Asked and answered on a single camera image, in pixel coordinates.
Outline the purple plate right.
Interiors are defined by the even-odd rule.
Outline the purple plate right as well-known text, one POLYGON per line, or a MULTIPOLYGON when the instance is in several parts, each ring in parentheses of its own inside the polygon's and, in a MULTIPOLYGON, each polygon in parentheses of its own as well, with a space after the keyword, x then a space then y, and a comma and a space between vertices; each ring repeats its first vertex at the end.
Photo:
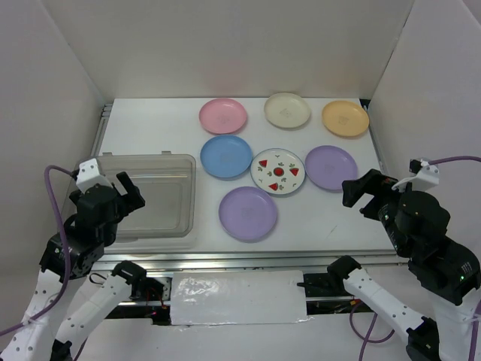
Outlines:
POLYGON ((341 191, 344 181, 358 177, 354 158, 344 149, 332 145, 313 148, 305 158, 304 167, 315 185, 329 191, 341 191))

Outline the purple plate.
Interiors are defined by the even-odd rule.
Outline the purple plate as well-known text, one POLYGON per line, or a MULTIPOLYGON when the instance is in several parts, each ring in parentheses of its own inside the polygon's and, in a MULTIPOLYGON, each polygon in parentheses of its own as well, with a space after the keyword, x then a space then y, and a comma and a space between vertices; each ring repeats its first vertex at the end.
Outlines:
POLYGON ((358 177, 354 158, 344 149, 332 145, 313 148, 305 158, 304 167, 315 185, 329 191, 341 191, 344 181, 358 177))
POLYGON ((219 221, 233 238, 244 242, 261 241, 277 223, 278 210, 273 199, 255 187, 238 187, 219 203, 219 221))

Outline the aluminium frame rail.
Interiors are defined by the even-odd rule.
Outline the aluminium frame rail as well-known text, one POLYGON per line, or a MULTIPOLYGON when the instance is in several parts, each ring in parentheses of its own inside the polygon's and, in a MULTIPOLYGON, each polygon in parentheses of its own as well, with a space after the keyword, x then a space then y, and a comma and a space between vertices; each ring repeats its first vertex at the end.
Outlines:
MULTIPOLYGON (((169 151, 199 157, 210 139, 198 119, 203 104, 203 99, 117 99, 104 107, 94 151, 169 151)), ((345 208, 340 194, 321 190, 309 180, 296 194, 275 198, 277 225, 265 239, 249 243, 232 238, 220 224, 219 203, 234 188, 252 185, 249 173, 226 181, 198 167, 190 233, 119 241, 95 270, 107 271, 124 259, 153 271, 321 268, 343 255, 368 267, 401 264, 379 223, 363 218, 357 208, 345 208)))

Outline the pink plastic plate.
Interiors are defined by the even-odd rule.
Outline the pink plastic plate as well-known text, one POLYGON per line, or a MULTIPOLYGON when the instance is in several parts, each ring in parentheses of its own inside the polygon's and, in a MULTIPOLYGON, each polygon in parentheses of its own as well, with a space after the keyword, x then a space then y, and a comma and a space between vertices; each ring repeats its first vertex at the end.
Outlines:
POLYGON ((198 114, 201 126, 209 133, 224 135, 240 130, 247 122, 247 111, 234 99, 217 98, 205 103, 198 114))

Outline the clear plastic bin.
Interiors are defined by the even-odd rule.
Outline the clear plastic bin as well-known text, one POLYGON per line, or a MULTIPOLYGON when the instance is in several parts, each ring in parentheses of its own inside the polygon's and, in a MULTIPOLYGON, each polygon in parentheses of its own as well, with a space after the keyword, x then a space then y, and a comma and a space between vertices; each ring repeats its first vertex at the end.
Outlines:
POLYGON ((192 229, 195 204, 195 159, 188 154, 113 155, 97 158, 101 172, 122 193, 117 180, 127 173, 146 205, 119 224, 117 241, 132 243, 150 238, 182 238, 192 229))

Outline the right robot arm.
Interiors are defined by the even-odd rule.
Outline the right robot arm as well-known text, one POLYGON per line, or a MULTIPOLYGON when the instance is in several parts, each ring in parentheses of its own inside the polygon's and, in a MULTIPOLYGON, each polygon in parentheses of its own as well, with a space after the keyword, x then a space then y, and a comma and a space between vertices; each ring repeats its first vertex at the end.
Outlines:
POLYGON ((428 292, 434 318, 410 309, 374 281, 351 256, 328 268, 330 291, 348 292, 381 317, 403 341, 411 360, 480 358, 480 262, 446 234, 449 212, 429 193, 371 169, 358 180, 342 183, 343 206, 351 208, 365 194, 372 199, 360 210, 382 223, 396 254, 428 292))

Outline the purple plate front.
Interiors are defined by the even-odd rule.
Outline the purple plate front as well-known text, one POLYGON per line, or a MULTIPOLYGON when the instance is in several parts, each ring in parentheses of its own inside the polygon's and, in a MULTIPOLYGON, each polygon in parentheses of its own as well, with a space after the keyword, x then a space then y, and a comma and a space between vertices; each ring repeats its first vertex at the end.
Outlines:
POLYGON ((273 199, 255 187, 238 187, 219 203, 219 221, 233 238, 244 242, 261 241, 277 223, 278 210, 273 199))

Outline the watermelon pattern ceramic plate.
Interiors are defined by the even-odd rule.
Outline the watermelon pattern ceramic plate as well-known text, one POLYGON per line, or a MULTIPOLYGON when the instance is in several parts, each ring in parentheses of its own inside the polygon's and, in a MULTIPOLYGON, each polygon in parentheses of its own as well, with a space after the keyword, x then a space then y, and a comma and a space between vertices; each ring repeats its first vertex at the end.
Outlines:
POLYGON ((282 148, 271 148, 257 154, 251 162, 250 174, 258 188, 276 196, 296 192, 306 177, 301 159, 282 148))

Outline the orange plastic plate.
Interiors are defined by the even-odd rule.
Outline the orange plastic plate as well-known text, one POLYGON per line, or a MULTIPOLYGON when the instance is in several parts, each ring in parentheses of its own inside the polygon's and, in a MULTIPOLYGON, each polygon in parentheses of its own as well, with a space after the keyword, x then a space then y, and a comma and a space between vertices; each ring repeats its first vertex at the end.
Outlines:
POLYGON ((329 132, 344 138, 358 137, 370 125, 367 112, 360 105, 345 100, 329 102, 322 109, 321 120, 329 132))

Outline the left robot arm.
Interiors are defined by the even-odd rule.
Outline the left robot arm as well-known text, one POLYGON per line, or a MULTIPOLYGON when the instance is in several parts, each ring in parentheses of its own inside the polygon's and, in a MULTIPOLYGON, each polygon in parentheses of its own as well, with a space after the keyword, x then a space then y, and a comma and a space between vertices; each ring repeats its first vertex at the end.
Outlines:
POLYGON ((76 360, 90 333, 122 300, 139 300, 147 294, 146 270, 124 260, 93 296, 75 313, 67 314, 92 267, 115 241, 118 224, 145 206, 140 190, 124 171, 116 174, 124 194, 98 171, 76 170, 70 177, 77 182, 78 189, 70 195, 77 212, 64 221, 50 173, 44 172, 58 232, 47 242, 22 321, 1 332, 12 336, 1 351, 3 360, 76 360))

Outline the cream plastic plate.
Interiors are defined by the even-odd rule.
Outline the cream plastic plate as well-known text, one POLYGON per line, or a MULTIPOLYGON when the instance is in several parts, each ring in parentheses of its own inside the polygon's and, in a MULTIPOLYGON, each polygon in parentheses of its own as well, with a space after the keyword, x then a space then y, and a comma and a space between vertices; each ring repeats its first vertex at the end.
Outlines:
POLYGON ((294 130, 304 126, 311 117, 311 108, 293 93, 276 93, 264 104, 266 120, 280 129, 294 130))

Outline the blue plastic plate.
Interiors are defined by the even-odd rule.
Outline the blue plastic plate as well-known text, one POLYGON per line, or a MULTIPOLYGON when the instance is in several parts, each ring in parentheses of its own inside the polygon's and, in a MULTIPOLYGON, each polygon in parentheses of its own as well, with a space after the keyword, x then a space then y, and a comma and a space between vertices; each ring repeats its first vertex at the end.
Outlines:
POLYGON ((200 160, 204 170, 217 178, 242 175, 253 159, 248 143, 235 135, 219 135, 207 141, 201 149, 200 160))

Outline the white foil tape sheet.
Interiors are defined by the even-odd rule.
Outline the white foil tape sheet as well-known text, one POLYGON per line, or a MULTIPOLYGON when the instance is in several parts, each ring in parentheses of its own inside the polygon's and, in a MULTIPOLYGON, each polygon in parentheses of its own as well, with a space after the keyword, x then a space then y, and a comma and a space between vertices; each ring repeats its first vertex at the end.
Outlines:
POLYGON ((308 320, 300 271, 179 272, 171 286, 171 323, 220 326, 308 320))

